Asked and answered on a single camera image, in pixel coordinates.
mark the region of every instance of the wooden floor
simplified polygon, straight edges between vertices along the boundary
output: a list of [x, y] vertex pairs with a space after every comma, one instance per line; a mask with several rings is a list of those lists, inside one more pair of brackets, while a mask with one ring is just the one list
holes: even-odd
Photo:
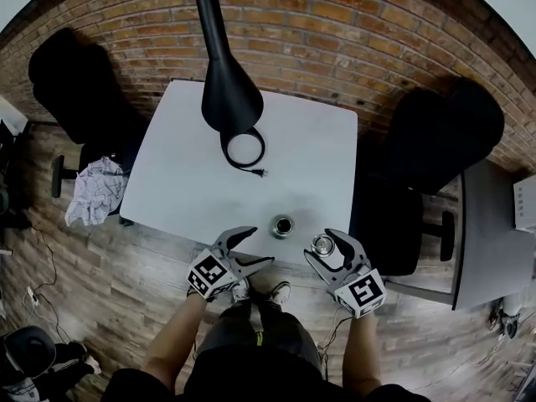
[[[73, 193], [73, 183], [64, 183], [61, 198], [50, 192], [51, 162], [65, 155], [67, 168], [78, 167], [80, 148], [53, 126], [35, 126], [13, 171], [22, 180], [33, 206], [28, 211], [34, 228], [42, 230], [54, 251], [58, 270], [55, 286], [43, 289], [59, 313], [61, 327], [73, 339], [83, 340], [100, 360], [103, 374], [83, 379], [75, 390], [79, 401], [100, 399], [111, 374], [137, 367], [151, 339], [184, 299], [188, 288], [185, 271], [203, 248], [191, 240], [135, 224], [123, 228], [112, 217], [103, 225], [86, 228], [76, 222], [68, 228], [64, 211]], [[449, 195], [456, 196], [456, 191]], [[426, 200], [426, 218], [438, 220], [442, 208], [456, 211], [456, 201]], [[50, 281], [54, 275], [49, 251], [41, 234], [33, 229], [6, 230], [4, 244], [13, 256], [3, 257], [0, 284], [8, 319], [4, 332], [23, 326], [29, 319], [22, 300], [27, 286]], [[447, 288], [452, 263], [438, 260], [438, 245], [425, 238], [417, 272], [409, 277], [423, 286]], [[335, 321], [337, 305], [325, 293], [325, 285], [308, 265], [274, 265], [255, 277], [255, 284], [268, 288], [281, 280], [293, 285], [286, 310], [295, 314], [321, 343]], [[198, 341], [214, 319], [229, 305], [221, 296], [209, 305]], [[31, 323], [55, 333], [54, 313], [46, 305]], [[410, 296], [389, 293], [377, 310], [381, 365], [384, 382], [398, 383], [434, 401], [509, 401], [520, 378], [514, 362], [532, 362], [532, 329], [536, 316], [524, 323], [519, 337], [503, 341], [495, 353], [497, 332], [487, 330], [488, 308], [451, 312], [448, 307]], [[337, 319], [345, 317], [339, 311]], [[341, 381], [341, 364], [348, 331], [345, 322], [329, 352], [330, 380]], [[193, 366], [190, 359], [179, 376], [181, 391]]]

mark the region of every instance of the white table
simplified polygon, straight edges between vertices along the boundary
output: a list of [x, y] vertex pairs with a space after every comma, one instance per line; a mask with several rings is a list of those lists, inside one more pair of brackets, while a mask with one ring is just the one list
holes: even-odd
[[[348, 231], [355, 112], [263, 91], [265, 109], [255, 128], [266, 152], [255, 167], [269, 175], [260, 178], [225, 160], [218, 132], [201, 114], [203, 88], [183, 80], [167, 87], [132, 169], [122, 217], [209, 245], [226, 229], [257, 226], [237, 251], [300, 264], [303, 249], [324, 228]], [[270, 232], [278, 214], [295, 223], [284, 240]]]

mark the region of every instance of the cable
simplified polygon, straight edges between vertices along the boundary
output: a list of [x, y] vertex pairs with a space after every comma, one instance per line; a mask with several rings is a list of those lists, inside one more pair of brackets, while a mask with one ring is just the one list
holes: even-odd
[[[229, 144], [235, 137], [243, 135], [243, 134], [256, 138], [260, 143], [259, 156], [253, 162], [246, 163], [246, 164], [236, 162], [229, 155]], [[234, 168], [237, 168], [241, 171], [246, 171], [248, 173], [256, 174], [259, 177], [264, 177], [266, 174], [268, 174], [268, 172], [264, 168], [255, 168], [253, 170], [246, 169], [246, 168], [253, 167], [254, 165], [256, 165], [263, 158], [263, 156], [265, 156], [265, 150], [266, 150], [265, 141], [262, 138], [262, 135], [254, 127], [251, 127], [248, 131], [241, 132], [240, 134], [237, 134], [235, 136], [234, 135], [228, 136], [226, 134], [221, 133], [219, 135], [219, 143], [221, 144], [221, 150], [224, 153], [225, 159], [227, 159], [227, 162]]]
[[[59, 332], [61, 330], [61, 332], [64, 333], [64, 335], [67, 337], [67, 339], [70, 341], [71, 340], [71, 337], [69, 336], [69, 334], [59, 325], [59, 315], [58, 315], [58, 312], [56, 311], [54, 305], [52, 304], [52, 302], [49, 301], [49, 299], [43, 295], [42, 293], [38, 292], [41, 288], [45, 287], [45, 286], [54, 286], [56, 284], [56, 282], [58, 281], [58, 270], [56, 268], [56, 262], [54, 261], [54, 251], [50, 248], [50, 245], [47, 243], [46, 239], [44, 238], [44, 232], [41, 230], [41, 229], [37, 229], [35, 228], [34, 226], [32, 226], [32, 229], [35, 230], [35, 231], [38, 231], [40, 234], [41, 234], [41, 238], [43, 239], [43, 244], [46, 246], [46, 248], [49, 250], [50, 252], [50, 261], [52, 262], [52, 267], [54, 269], [54, 279], [51, 281], [51, 282], [47, 282], [47, 281], [44, 281], [43, 283], [40, 283], [39, 285], [37, 285], [35, 287], [35, 289], [32, 289], [32, 292], [33, 292], [33, 296], [37, 299], [37, 296], [41, 296], [49, 305], [50, 305], [50, 308], [52, 308], [52, 311], [54, 312], [54, 315], [56, 316], [56, 321], [54, 322], [53, 320], [50, 320], [49, 318], [39, 314], [36, 310], [37, 310], [37, 306], [34, 306], [32, 311], [31, 311], [31, 314], [30, 314], [30, 317], [29, 319], [27, 320], [26, 322], [26, 326], [29, 325], [30, 321], [32, 320], [32, 318], [34, 317], [34, 314], [37, 315], [38, 317], [41, 317], [42, 319], [44, 319], [45, 321], [49, 322], [49, 323], [52, 323], [54, 324], [55, 326], [55, 330], [56, 330], [56, 333], [58, 334], [58, 337], [59, 339], [62, 341], [62, 343], [68, 343], [64, 340], [64, 338], [62, 337], [61, 333]], [[24, 296], [23, 296], [23, 305], [24, 305], [24, 308], [26, 309], [27, 312], [29, 312], [30, 310], [28, 309], [28, 307], [26, 306], [26, 296], [28, 295], [27, 292], [24, 292]]]
[[536, 311], [533, 312], [530, 316], [528, 316], [525, 320], [523, 320], [522, 322], [519, 322], [519, 326], [521, 326], [522, 324], [524, 324], [530, 317], [532, 317], [534, 314], [536, 314]]
[[58, 271], [56, 270], [56, 263], [54, 262], [54, 251], [50, 248], [49, 244], [46, 242], [46, 240], [44, 239], [44, 233], [41, 229], [37, 229], [37, 228], [34, 228], [32, 226], [32, 228], [36, 231], [39, 231], [41, 233], [41, 238], [43, 239], [43, 243], [44, 245], [47, 247], [47, 249], [49, 249], [49, 252], [50, 252], [50, 260], [52, 261], [52, 266], [54, 268], [54, 279], [52, 280], [52, 282], [50, 283], [47, 283], [47, 282], [43, 282], [41, 283], [40, 285], [38, 285], [35, 289], [32, 289], [33, 291], [33, 294], [35, 296], [37, 296], [37, 291], [41, 288], [41, 287], [44, 287], [44, 286], [54, 286], [56, 284], [56, 281], [58, 281]]
[[[340, 309], [342, 309], [342, 308], [340, 307], [335, 311], [335, 316], [333, 318], [333, 323], [335, 323], [335, 319], [337, 318], [337, 313], [338, 313], [338, 311]], [[346, 322], [347, 320], [350, 320], [351, 318], [353, 318], [353, 317], [350, 316], [350, 317], [346, 317], [344, 319], [341, 319], [341, 321], [335, 327], [335, 330], [333, 331], [332, 336], [329, 338], [329, 342], [324, 346], [319, 345], [317, 347], [318, 348], [318, 356], [320, 358], [320, 363], [324, 363], [326, 381], [329, 381], [329, 374], [327, 372], [327, 361], [329, 360], [329, 356], [327, 355], [327, 351], [329, 349], [329, 346], [332, 345], [333, 341], [335, 341], [335, 338], [337, 337], [337, 330], [339, 329], [339, 327], [344, 322]]]
[[443, 381], [445, 381], [446, 379], [450, 378], [452, 375], [454, 375], [454, 373], [459, 369], [461, 368], [464, 364], [466, 363], [470, 363], [472, 365], [473, 368], [479, 368], [481, 367], [485, 362], [487, 362], [491, 356], [496, 353], [499, 349], [499, 347], [501, 346], [501, 343], [503, 342], [503, 339], [504, 338], [500, 338], [498, 343], [495, 345], [495, 347], [492, 348], [492, 350], [486, 355], [486, 357], [481, 360], [480, 362], [478, 363], [473, 363], [471, 362], [471, 360], [466, 360], [465, 362], [462, 362], [460, 363], [458, 366], [456, 366], [452, 372], [450, 374], [448, 374], [447, 376], [443, 377], [442, 379], [438, 380], [438, 381], [434, 381], [430, 384], [427, 384], [427, 385], [423, 385], [423, 386], [420, 386], [420, 387], [417, 387], [415, 389], [410, 389], [410, 391], [416, 391], [416, 390], [420, 390], [420, 389], [427, 389], [428, 387], [431, 387], [433, 385], [438, 385], [439, 383], [442, 383]]
[[69, 334], [59, 325], [59, 316], [58, 316], [58, 312], [56, 311], [56, 309], [54, 308], [54, 305], [52, 305], [52, 302], [49, 301], [49, 299], [43, 295], [42, 293], [39, 293], [38, 296], [41, 296], [49, 305], [50, 305], [50, 308], [52, 308], [52, 311], [54, 312], [54, 315], [56, 316], [56, 333], [58, 333], [58, 336], [59, 336], [59, 339], [61, 339], [61, 342], [66, 344], [67, 342], [63, 339], [63, 337], [61, 336], [61, 333], [59, 333], [59, 330], [61, 329], [63, 331], [63, 333], [65, 334], [65, 336], [71, 340], [71, 337], [69, 336]]

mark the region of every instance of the metal can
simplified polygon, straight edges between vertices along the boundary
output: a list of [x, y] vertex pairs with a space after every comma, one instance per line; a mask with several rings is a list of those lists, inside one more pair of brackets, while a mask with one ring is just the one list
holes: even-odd
[[333, 238], [327, 234], [316, 235], [311, 242], [311, 250], [321, 258], [327, 258], [335, 250]]
[[294, 230], [294, 220], [290, 216], [280, 214], [271, 221], [271, 233], [282, 240]]

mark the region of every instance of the table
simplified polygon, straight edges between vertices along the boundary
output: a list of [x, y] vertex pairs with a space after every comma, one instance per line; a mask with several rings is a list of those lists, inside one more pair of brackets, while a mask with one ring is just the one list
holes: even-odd
[[[167, 87], [134, 163], [121, 216], [205, 244], [226, 229], [257, 226], [239, 252], [306, 264], [303, 250], [314, 235], [325, 228], [348, 231], [356, 113], [262, 91], [265, 109], [255, 127], [266, 152], [255, 167], [269, 175], [260, 178], [225, 160], [218, 132], [201, 114], [203, 88], [183, 80]], [[278, 214], [295, 223], [284, 240], [270, 231]]]
[[533, 234], [514, 225], [513, 181], [498, 165], [483, 160], [459, 178], [456, 264], [450, 292], [386, 281], [385, 287], [462, 309], [520, 291], [533, 274]]

